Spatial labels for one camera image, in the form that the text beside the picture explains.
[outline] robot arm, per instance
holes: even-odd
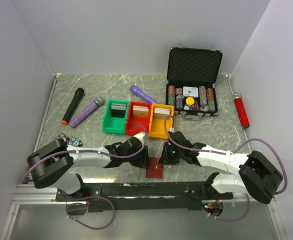
[[[115,168],[125,162],[131,163],[135,167],[148,168],[150,166],[148,146],[144,146],[139,154],[128,158],[117,158],[101,154],[103,152],[122,157],[132,155],[141,149],[145,137],[145,133],[140,132],[123,143],[116,142],[100,148],[75,147],[66,145],[62,139],[55,139],[27,158],[30,168],[51,154],[61,151],[70,152],[51,157],[38,165],[31,172],[34,186],[37,189],[49,186],[56,187],[65,191],[68,195],[72,195],[83,188],[83,181],[80,175],[67,172],[70,168]]]
[[[165,155],[162,153],[160,162],[170,164],[183,159],[189,164],[227,172],[228,174],[213,173],[206,181],[208,187],[220,194],[250,194],[257,201],[269,204],[283,180],[282,174],[259,151],[251,154],[232,153],[203,143],[191,144],[179,131],[171,133],[170,137],[183,147],[203,151],[186,150],[169,140],[169,149],[166,149]]]

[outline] tabletop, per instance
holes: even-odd
[[[73,117],[87,107],[96,97],[143,102],[130,92],[131,85],[165,104],[165,74],[62,74],[57,79],[49,104],[38,149],[54,140],[59,134],[81,139],[83,147],[99,148],[116,142],[124,142],[131,136],[102,132],[105,105],[100,106],[76,128],[63,125],[61,120],[77,88],[83,88],[85,96]],[[215,83],[218,115],[202,117],[200,121],[183,120],[174,115],[174,129],[181,131],[191,143],[205,143],[221,150],[234,150],[245,139],[238,113],[232,99],[228,79],[219,75]],[[147,141],[150,157],[160,157],[164,139],[149,138]],[[239,153],[249,153],[247,146]],[[141,182],[189,182],[205,181],[211,173],[222,172],[213,167],[199,167],[181,160],[177,165],[165,165],[163,178],[146,178],[146,170],[123,163],[116,168],[77,167],[69,170],[78,173],[85,183],[141,183]]]

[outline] red square pad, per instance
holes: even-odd
[[[163,178],[163,165],[159,164],[159,157],[149,157],[150,167],[146,169],[145,177],[147,179],[162,179]]]

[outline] microphone mesh head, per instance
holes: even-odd
[[[106,102],[106,100],[101,96],[98,96],[94,101],[98,106],[101,106]]]

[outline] case handle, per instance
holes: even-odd
[[[186,121],[200,121],[201,119],[201,115],[197,115],[197,117],[193,117],[194,115],[190,115],[190,117],[186,117],[186,114],[183,112],[182,113],[182,118],[183,120],[186,120]]]

